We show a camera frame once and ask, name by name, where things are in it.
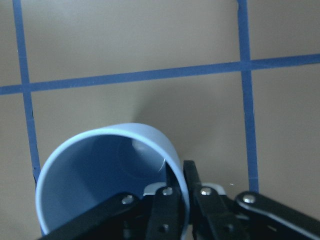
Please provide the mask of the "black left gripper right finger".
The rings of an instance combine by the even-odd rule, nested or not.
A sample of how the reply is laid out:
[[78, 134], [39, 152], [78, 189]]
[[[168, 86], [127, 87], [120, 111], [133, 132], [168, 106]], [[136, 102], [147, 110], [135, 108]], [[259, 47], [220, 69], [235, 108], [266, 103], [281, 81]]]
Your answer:
[[183, 162], [194, 240], [249, 240], [242, 223], [228, 208], [217, 190], [204, 186], [194, 161]]

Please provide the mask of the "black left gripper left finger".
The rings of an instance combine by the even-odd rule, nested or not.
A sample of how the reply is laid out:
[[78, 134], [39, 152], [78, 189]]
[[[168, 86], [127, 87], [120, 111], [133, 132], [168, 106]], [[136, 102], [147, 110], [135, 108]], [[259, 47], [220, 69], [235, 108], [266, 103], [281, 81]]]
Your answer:
[[152, 199], [145, 238], [147, 240], [179, 240], [182, 234], [180, 186], [173, 170], [165, 164], [166, 184]]

